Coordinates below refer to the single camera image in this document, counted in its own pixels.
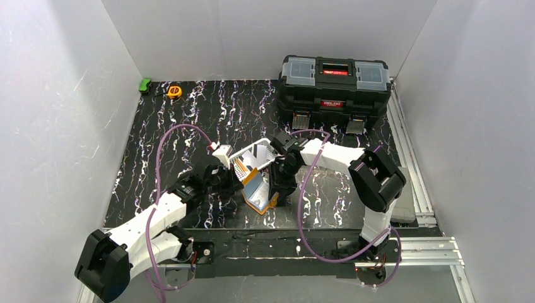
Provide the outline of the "orange leather card holder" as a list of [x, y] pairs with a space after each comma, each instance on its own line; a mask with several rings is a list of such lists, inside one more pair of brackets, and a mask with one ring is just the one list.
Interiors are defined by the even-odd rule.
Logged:
[[270, 194], [269, 183], [257, 168], [251, 171], [242, 184], [245, 202], [259, 215], [264, 215], [268, 209], [276, 207], [279, 194]]

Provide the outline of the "white plastic basket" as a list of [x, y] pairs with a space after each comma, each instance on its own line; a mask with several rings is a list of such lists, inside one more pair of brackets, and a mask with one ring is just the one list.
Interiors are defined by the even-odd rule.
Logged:
[[259, 139], [230, 156], [230, 163], [240, 181], [244, 181], [254, 170], [266, 168], [278, 156], [267, 138]]

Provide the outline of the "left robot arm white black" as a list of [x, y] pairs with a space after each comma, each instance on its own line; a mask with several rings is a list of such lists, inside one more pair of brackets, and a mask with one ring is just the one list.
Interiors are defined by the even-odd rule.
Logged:
[[216, 157], [197, 163], [161, 195], [158, 203], [126, 223], [93, 231], [83, 247], [74, 275], [102, 302], [112, 302], [132, 278], [169, 259], [195, 263], [200, 253], [194, 238], [176, 226], [207, 195], [229, 198], [243, 189], [233, 164]]

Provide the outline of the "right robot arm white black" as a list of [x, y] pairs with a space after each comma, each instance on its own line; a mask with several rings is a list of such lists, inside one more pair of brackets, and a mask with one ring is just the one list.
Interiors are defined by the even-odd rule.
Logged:
[[278, 154], [268, 167], [270, 202], [279, 205], [297, 188], [303, 166], [320, 166], [347, 175], [365, 207], [358, 243], [363, 253], [377, 254], [389, 240], [394, 205], [407, 183], [401, 169], [381, 146], [371, 149], [335, 145], [319, 138], [280, 132], [270, 141]]

